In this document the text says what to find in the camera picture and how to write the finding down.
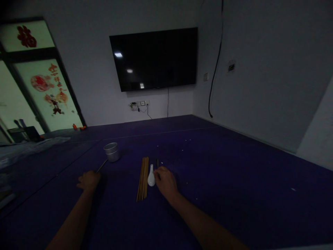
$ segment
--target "stainless steel cup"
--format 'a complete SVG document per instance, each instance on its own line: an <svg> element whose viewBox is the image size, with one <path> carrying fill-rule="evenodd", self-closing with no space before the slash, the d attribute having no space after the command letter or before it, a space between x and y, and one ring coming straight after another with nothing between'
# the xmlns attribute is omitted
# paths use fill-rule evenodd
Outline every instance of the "stainless steel cup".
<svg viewBox="0 0 333 250"><path fill-rule="evenodd" d="M110 162L115 162L117 160L119 160L120 158L120 153L119 153L119 150L118 150L118 144L113 142L113 143L110 143L108 145L105 145L104 147L104 150L105 150L105 153L108 157L108 160Z"/></svg>

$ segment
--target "black television screen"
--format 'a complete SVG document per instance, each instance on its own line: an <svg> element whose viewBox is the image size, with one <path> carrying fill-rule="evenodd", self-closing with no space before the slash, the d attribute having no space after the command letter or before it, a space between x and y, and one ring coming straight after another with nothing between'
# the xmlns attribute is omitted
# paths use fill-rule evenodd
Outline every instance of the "black television screen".
<svg viewBox="0 0 333 250"><path fill-rule="evenodd" d="M195 84L198 28L110 36L121 91Z"/></svg>

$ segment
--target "human hand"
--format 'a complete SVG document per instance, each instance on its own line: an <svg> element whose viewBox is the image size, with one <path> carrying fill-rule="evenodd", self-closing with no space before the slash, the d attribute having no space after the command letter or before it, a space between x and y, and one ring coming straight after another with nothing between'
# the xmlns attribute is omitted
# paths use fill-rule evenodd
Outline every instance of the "human hand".
<svg viewBox="0 0 333 250"><path fill-rule="evenodd" d="M173 174L166 167L159 167L154 171L155 182L166 200L171 201L177 196L177 183Z"/></svg>
<svg viewBox="0 0 333 250"><path fill-rule="evenodd" d="M89 171L79 177L80 183L76 184L76 186L83 190L95 190L100 179L100 173L97 174L94 171Z"/></svg>

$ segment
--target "wooden chopsticks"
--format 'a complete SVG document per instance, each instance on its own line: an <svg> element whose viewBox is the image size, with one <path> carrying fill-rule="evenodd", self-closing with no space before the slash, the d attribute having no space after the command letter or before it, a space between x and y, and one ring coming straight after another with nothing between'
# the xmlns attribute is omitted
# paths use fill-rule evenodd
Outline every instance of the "wooden chopsticks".
<svg viewBox="0 0 333 250"><path fill-rule="evenodd" d="M138 195L136 197L136 202L141 201L147 197L148 164L149 164L149 157L142 158L139 188L138 188Z"/></svg>

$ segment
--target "white spoon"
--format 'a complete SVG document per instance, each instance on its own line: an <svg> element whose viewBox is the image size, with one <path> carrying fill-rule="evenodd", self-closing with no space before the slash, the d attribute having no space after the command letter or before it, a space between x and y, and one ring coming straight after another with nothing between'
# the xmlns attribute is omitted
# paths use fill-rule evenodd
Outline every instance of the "white spoon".
<svg viewBox="0 0 333 250"><path fill-rule="evenodd" d="M148 185L154 186L155 185L155 176L154 176L154 168L153 165L150 165L150 173L148 175Z"/></svg>

